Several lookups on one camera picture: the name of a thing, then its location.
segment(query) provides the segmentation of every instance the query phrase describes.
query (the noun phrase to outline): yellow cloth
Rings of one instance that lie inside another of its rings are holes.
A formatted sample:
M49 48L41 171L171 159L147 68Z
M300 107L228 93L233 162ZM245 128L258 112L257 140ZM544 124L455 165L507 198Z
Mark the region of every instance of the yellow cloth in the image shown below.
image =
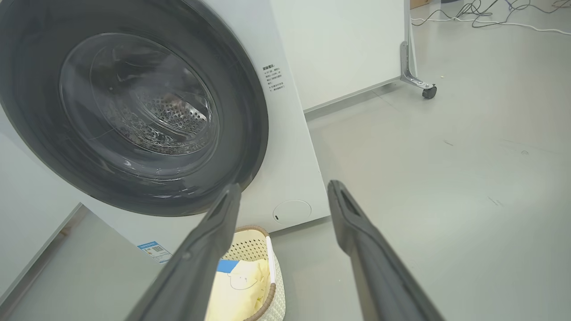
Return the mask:
M268 261L239 261L232 273L216 272L205 321L243 321L263 305Z

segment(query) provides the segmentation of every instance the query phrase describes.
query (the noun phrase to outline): black wheel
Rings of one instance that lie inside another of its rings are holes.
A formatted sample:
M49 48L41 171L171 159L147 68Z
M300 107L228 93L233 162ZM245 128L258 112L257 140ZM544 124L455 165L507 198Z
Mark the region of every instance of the black wheel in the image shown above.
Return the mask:
M423 90L423 97L426 99L432 99L436 96L436 86Z

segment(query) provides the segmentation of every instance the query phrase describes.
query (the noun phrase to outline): warning label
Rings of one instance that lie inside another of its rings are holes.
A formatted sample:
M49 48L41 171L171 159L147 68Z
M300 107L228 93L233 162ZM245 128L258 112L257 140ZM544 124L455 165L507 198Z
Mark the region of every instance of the warning label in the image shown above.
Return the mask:
M270 91L276 91L284 88L284 83L282 79L282 71L280 68L269 65L263 67L264 70L264 77L266 78L266 82Z

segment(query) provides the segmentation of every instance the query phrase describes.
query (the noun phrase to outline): white board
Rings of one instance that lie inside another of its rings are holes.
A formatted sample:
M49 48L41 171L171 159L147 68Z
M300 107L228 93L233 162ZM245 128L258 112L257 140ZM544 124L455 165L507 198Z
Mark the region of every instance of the white board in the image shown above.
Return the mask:
M304 110L400 77L403 0L272 0Z
M79 202L21 141L0 106L0 304Z

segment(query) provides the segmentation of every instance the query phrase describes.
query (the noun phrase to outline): door glass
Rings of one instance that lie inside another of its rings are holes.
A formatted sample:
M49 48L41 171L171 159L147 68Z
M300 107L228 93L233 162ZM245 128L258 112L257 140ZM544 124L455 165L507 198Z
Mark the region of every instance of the door glass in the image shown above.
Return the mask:
M220 124L206 85L151 40L117 33L88 38L67 56L60 91L97 164L176 179L199 169L216 149Z

